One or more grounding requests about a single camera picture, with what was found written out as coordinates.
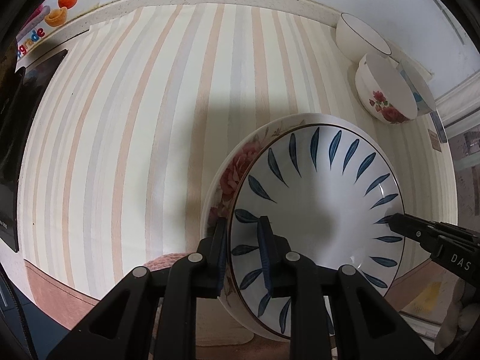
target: red flower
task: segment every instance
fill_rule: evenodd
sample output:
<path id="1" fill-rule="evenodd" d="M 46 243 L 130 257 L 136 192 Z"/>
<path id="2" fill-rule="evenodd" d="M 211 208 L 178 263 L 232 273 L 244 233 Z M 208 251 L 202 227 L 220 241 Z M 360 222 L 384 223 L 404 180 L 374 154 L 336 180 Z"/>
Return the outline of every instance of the red flower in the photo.
<path id="1" fill-rule="evenodd" d="M 242 176 L 261 149 L 260 142 L 248 142 L 235 154 L 220 178 L 222 200 L 229 201 L 233 198 Z"/>
<path id="2" fill-rule="evenodd" d="M 387 102 L 387 99 L 385 98 L 385 96 L 383 95 L 382 92 L 380 91 L 373 91 L 373 98 L 377 101 L 377 103 L 385 103 Z"/>
<path id="3" fill-rule="evenodd" d="M 382 115 L 387 122 L 392 124 L 403 123 L 408 120 L 404 115 L 400 114 L 395 107 L 392 106 L 382 108 Z"/>

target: striped tablecloth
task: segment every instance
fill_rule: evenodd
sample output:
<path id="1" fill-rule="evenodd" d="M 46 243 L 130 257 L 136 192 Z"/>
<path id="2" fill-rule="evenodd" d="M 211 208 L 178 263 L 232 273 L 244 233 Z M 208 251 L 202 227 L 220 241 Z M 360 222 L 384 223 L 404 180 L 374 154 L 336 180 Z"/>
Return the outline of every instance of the striped tablecloth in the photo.
<path id="1" fill-rule="evenodd" d="M 193 251 L 228 153 L 300 112 L 366 131 L 392 162 L 406 211 L 455 224 L 450 150 L 432 149 L 430 117 L 373 119 L 334 38 L 304 17 L 228 4 L 144 7 L 92 26 L 51 81 L 28 139 L 18 199 L 25 259 L 99 299 L 133 267 Z M 425 258 L 407 240 L 398 274 Z"/>

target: blue leaf pattern bowl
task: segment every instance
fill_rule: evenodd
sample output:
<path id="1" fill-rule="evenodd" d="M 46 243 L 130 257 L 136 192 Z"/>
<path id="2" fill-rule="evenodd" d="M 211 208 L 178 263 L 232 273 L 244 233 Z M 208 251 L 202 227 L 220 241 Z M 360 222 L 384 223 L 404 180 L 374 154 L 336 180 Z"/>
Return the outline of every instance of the blue leaf pattern bowl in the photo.
<path id="1" fill-rule="evenodd" d="M 291 299 L 271 298 L 267 289 L 260 216 L 268 215 L 292 250 L 320 266 L 352 264 L 382 295 L 402 258 L 404 238 L 388 226 L 391 215 L 404 212 L 394 172 L 378 146 L 348 125 L 310 124 L 277 137 L 250 165 L 234 197 L 228 240 L 233 285 L 251 316 L 280 338 L 290 336 Z"/>

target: floral bowl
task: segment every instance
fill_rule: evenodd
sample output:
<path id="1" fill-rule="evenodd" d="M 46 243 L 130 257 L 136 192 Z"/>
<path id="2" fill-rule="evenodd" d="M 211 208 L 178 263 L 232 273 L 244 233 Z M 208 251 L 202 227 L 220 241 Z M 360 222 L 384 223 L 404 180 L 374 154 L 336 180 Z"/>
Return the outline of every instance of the floral bowl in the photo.
<path id="1" fill-rule="evenodd" d="M 308 139 L 303 137 L 302 134 L 308 135 Z M 294 144 L 292 145 L 293 135 L 296 135 L 297 139 L 293 139 Z M 314 150 L 315 156 L 312 152 L 313 146 L 310 138 L 317 143 L 318 154 L 317 150 Z M 275 145 L 283 146 L 284 141 L 287 142 L 287 149 L 282 149 L 284 154 L 282 155 L 281 151 L 278 151 L 280 149 L 276 149 Z M 270 158 L 273 156 L 273 154 L 271 154 L 271 148 L 273 148 L 277 154 L 277 160 Z M 267 168 L 265 168 L 265 164 L 262 165 L 263 162 L 267 163 L 264 158 L 266 156 L 268 157 Z M 257 192 L 254 191 L 256 195 L 255 193 L 252 195 L 251 191 L 249 191 L 249 188 L 251 188 L 250 173 L 252 171 L 256 172 L 255 167 L 258 166 L 266 169 L 267 173 L 265 177 L 271 179 L 270 181 L 274 183 L 271 187 L 268 187 L 268 190 L 274 192 L 272 188 L 275 188 L 275 190 L 278 190 L 280 193 L 277 194 L 275 198 L 265 198 L 261 187 Z M 328 177 L 323 177 L 326 171 L 329 172 L 329 175 Z M 261 183 L 265 183 L 263 185 L 264 187 L 268 185 L 269 181 L 267 181 L 267 179 L 260 178 L 258 172 L 256 175 Z M 322 188 L 313 186 L 313 180 L 316 179 L 315 175 L 322 176 L 317 178 L 317 180 L 323 180 L 321 182 L 329 180 L 328 182 L 330 184 L 327 189 L 323 186 Z M 251 219 L 254 218 L 253 215 L 269 215 L 271 222 L 274 223 L 275 218 L 278 222 L 281 216 L 279 212 L 283 212 L 284 210 L 285 212 L 291 211 L 293 203 L 286 202 L 284 209 L 279 206 L 280 211 L 276 210 L 275 212 L 263 214 L 263 212 L 266 212 L 264 210 L 266 209 L 264 207 L 265 203 L 269 204 L 275 200 L 280 204 L 284 199 L 288 200 L 290 198 L 289 196 L 295 194 L 295 192 L 301 193 L 294 199 L 296 203 L 300 204 L 299 207 L 303 205 L 310 207 L 310 203 L 313 202 L 312 200 L 302 200 L 304 199 L 301 197 L 303 194 L 307 196 L 316 195 L 322 200 L 320 204 L 323 207 L 328 206 L 327 211 L 332 218 L 339 219 L 349 216 L 350 219 L 348 219 L 347 222 L 349 222 L 350 225 L 355 224 L 354 226 L 357 231 L 352 233 L 350 225 L 344 226 L 346 222 L 340 226 L 342 228 L 341 231 L 337 228 L 337 225 L 332 225 L 335 227 L 335 229 L 332 228 L 332 231 L 336 234 L 333 238 L 337 239 L 341 245 L 336 244 L 331 251 L 328 251 L 325 250 L 325 248 L 322 249 L 322 245 L 325 245 L 323 241 L 307 243 L 309 244 L 307 248 L 312 247 L 315 249 L 315 257 L 309 254 L 310 252 L 304 248 L 303 244 L 302 246 L 295 243 L 299 241 L 298 231 L 281 235 L 289 239 L 293 248 L 313 258 L 317 264 L 329 266 L 334 269 L 337 269 L 343 263 L 356 264 L 358 269 L 360 269 L 359 264 L 362 264 L 362 269 L 366 269 L 368 272 L 368 274 L 364 274 L 365 277 L 373 285 L 380 287 L 378 288 L 379 292 L 385 295 L 396 274 L 404 244 L 403 238 L 390 234 L 390 230 L 386 224 L 386 215 L 390 215 L 393 212 L 403 212 L 403 204 L 396 180 L 391 164 L 375 141 L 358 127 L 331 115 L 307 113 L 287 116 L 261 127 L 245 138 L 232 151 L 229 157 L 225 159 L 215 175 L 210 189 L 207 192 L 201 218 L 201 223 L 203 224 L 201 235 L 203 237 L 213 234 L 219 217 L 227 218 L 228 220 L 227 249 L 231 251 L 227 258 L 224 287 L 219 297 L 225 309 L 244 327 L 258 335 L 277 341 L 289 339 L 290 322 L 287 316 L 289 314 L 290 302 L 282 298 L 270 300 L 270 298 L 263 296 L 265 295 L 265 289 L 262 285 L 263 281 L 261 280 L 261 275 L 258 275 L 258 266 L 255 266 L 255 264 L 258 263 L 258 247 L 255 247 L 253 239 L 243 239 L 242 237 L 247 236 L 249 232 L 251 232 L 251 226 L 254 226 L 254 223 L 251 221 Z M 388 185 L 382 184 L 382 186 L 380 186 L 382 182 L 388 182 Z M 288 187 L 285 188 L 288 188 L 290 192 L 289 195 L 281 192 L 282 186 L 286 185 L 285 183 L 288 183 Z M 355 195 L 355 193 L 350 193 L 352 188 L 355 188 L 354 192 L 359 193 L 358 196 Z M 378 196 L 378 194 L 383 195 L 384 191 L 386 194 L 390 193 L 389 191 L 393 191 L 394 193 L 386 196 Z M 325 201 L 333 202 L 335 196 L 340 200 L 347 196 L 364 201 L 364 195 L 375 201 L 378 200 L 382 204 L 365 201 L 366 208 L 365 210 L 362 209 L 361 215 L 366 223 L 365 231 L 367 233 L 358 232 L 358 230 L 363 230 L 363 228 L 360 229 L 358 226 L 359 221 L 357 214 L 357 208 L 360 210 L 361 204 L 355 204 L 357 208 L 347 210 L 348 212 L 343 210 L 341 204 L 324 205 Z M 314 209 L 309 212 L 315 214 L 316 210 L 317 209 Z M 348 215 L 340 214 L 338 210 L 342 210 L 344 214 Z M 272 224 L 274 233 L 282 232 L 282 227 L 284 226 L 278 226 L 280 225 L 274 227 Z M 318 230 L 314 232 L 316 234 L 315 237 L 324 236 L 320 234 Z M 353 239 L 354 237 L 352 237 L 352 235 L 354 234 L 356 234 L 355 237 L 359 237 L 355 242 L 348 241 L 347 245 L 341 241 L 342 237 L 345 237 L 344 239 L 347 240 Z M 340 255 L 344 258 L 342 261 L 337 261 L 341 259 L 339 257 Z M 369 264 L 371 265 L 372 262 L 374 266 L 369 270 L 368 266 Z"/>
<path id="2" fill-rule="evenodd" d="M 417 117 L 412 91 L 387 59 L 364 55 L 355 74 L 355 86 L 365 109 L 383 123 L 400 124 Z"/>

